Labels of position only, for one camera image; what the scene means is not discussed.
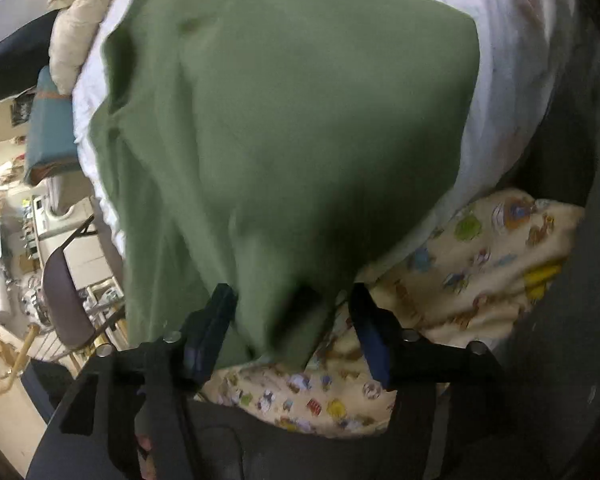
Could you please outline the person's right hand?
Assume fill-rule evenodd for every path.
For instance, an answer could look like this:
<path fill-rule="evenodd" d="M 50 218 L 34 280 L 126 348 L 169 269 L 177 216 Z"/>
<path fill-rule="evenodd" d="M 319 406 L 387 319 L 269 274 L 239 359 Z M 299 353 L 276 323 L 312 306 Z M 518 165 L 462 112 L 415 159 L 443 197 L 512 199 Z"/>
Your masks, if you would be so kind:
<path fill-rule="evenodd" d="M 156 468 L 154 459 L 151 456 L 151 440 L 146 434 L 138 434 L 136 436 L 137 456 L 140 464 L 140 474 L 144 480 L 156 480 Z"/>

